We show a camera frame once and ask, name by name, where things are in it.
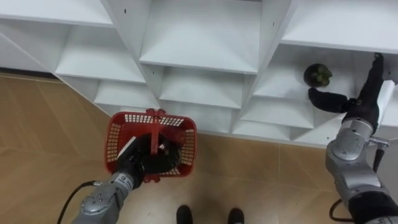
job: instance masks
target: basket handle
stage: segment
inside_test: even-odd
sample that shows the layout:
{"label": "basket handle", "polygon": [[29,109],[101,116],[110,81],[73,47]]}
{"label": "basket handle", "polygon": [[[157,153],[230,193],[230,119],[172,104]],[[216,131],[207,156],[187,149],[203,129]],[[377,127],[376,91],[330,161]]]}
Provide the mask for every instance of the basket handle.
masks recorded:
{"label": "basket handle", "polygon": [[160,129],[160,118],[166,114],[166,111],[159,109],[155,110],[153,108],[146,110],[147,114],[153,117],[153,124],[152,124],[152,137],[150,142],[150,154],[156,155],[157,154],[157,145],[158,145],[158,138],[159,138],[159,129]]}

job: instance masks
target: red basket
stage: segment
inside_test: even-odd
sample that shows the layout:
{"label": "red basket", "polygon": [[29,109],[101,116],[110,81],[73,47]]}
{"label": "red basket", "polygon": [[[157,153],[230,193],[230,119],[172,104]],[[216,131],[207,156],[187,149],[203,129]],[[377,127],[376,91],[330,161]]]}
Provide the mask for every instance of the red basket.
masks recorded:
{"label": "red basket", "polygon": [[164,110],[148,109],[146,113],[119,112],[113,115],[108,125],[105,141],[105,166],[114,172],[120,150],[133,136],[152,133],[151,154],[157,154],[159,133],[182,145],[181,164],[163,174],[147,175],[144,182],[159,182],[161,177],[185,177],[193,169],[195,158],[197,127],[190,119],[182,116],[166,115]]}

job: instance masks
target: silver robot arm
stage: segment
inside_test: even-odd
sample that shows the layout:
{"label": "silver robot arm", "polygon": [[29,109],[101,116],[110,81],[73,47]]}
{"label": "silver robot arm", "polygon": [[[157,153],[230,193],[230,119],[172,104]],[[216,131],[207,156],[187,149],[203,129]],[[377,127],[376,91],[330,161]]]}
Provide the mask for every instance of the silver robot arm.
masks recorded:
{"label": "silver robot arm", "polygon": [[398,223],[398,206],[366,161],[369,142],[388,146],[388,142],[372,137],[395,87],[393,81],[382,79],[383,73],[384,58],[376,54],[356,103],[326,149],[326,168],[355,223]]}
{"label": "silver robot arm", "polygon": [[124,200],[133,188],[133,177],[124,172],[114,173],[82,201],[79,214],[72,223],[116,223]]}

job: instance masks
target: black shoe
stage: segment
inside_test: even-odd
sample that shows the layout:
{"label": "black shoe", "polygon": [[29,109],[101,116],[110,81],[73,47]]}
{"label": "black shoe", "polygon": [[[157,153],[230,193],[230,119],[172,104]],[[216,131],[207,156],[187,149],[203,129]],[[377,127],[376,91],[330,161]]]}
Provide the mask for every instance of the black shoe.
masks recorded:
{"label": "black shoe", "polygon": [[244,215],[242,210],[238,208],[232,208],[228,215],[228,224],[243,224]]}
{"label": "black shoe", "polygon": [[177,224],[193,224],[192,212],[187,205],[177,209]]}

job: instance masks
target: white shelf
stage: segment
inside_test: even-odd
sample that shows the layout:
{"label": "white shelf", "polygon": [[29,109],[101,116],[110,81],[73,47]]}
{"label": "white shelf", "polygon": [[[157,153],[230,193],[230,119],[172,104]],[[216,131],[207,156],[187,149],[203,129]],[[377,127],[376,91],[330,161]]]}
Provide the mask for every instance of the white shelf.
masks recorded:
{"label": "white shelf", "polygon": [[295,141],[327,146],[330,141],[336,138],[340,127],[341,120],[336,118],[327,122],[327,124],[320,126],[316,130],[309,131],[300,136]]}
{"label": "white shelf", "polygon": [[177,102],[165,102],[164,109],[167,114],[191,118],[199,131],[229,133],[231,109]]}
{"label": "white shelf", "polygon": [[114,105],[103,105],[100,103],[97,103],[97,105],[108,115],[113,116],[114,114],[122,111],[128,111],[128,112],[139,112],[139,113],[145,113],[146,109],[145,108],[134,108],[130,106],[114,106]]}
{"label": "white shelf", "polygon": [[310,103],[278,98],[252,98],[241,119],[297,128],[314,128],[313,108]]}
{"label": "white shelf", "polygon": [[55,73],[145,83],[113,28],[72,27]]}
{"label": "white shelf", "polygon": [[159,108],[159,104],[148,86],[105,80],[99,83],[94,103],[139,108]]}
{"label": "white shelf", "polygon": [[0,34],[0,67],[14,68],[20,70],[30,70],[38,72],[48,72],[37,61],[25,54],[11,40]]}
{"label": "white shelf", "polygon": [[290,140],[289,127],[253,121],[238,121],[232,133],[268,139]]}
{"label": "white shelf", "polygon": [[117,112],[119,112],[120,106],[114,106],[114,105],[102,105],[100,103],[97,103],[97,105],[109,116],[113,116]]}
{"label": "white shelf", "polygon": [[257,73],[261,2],[153,0],[140,61]]}
{"label": "white shelf", "polygon": [[135,108],[131,106],[121,106],[119,112],[128,111],[128,112],[138,112],[138,113],[145,113],[147,108]]}
{"label": "white shelf", "polygon": [[72,89],[83,95],[90,102],[94,101],[97,94],[99,80],[90,78],[77,78],[77,77],[66,77],[60,75],[60,79],[64,81]]}
{"label": "white shelf", "polygon": [[395,0],[303,0],[282,43],[398,54],[397,9]]}
{"label": "white shelf", "polygon": [[254,91],[256,96],[273,96],[309,101],[308,85],[304,82],[305,69],[314,64],[325,64],[333,76],[320,91],[355,96],[353,66],[350,51],[320,49],[281,44]]}
{"label": "white shelf", "polygon": [[111,27],[100,0],[1,0],[0,17]]}
{"label": "white shelf", "polygon": [[326,111],[320,110],[316,107],[313,107],[313,116],[314,116],[314,122],[315,122],[316,128],[324,125],[325,123],[327,123],[333,119],[341,120],[342,118],[340,118],[340,117],[344,117],[344,115],[338,114],[338,113],[326,112]]}
{"label": "white shelf", "polygon": [[242,90],[243,75],[167,67],[160,99],[240,108]]}

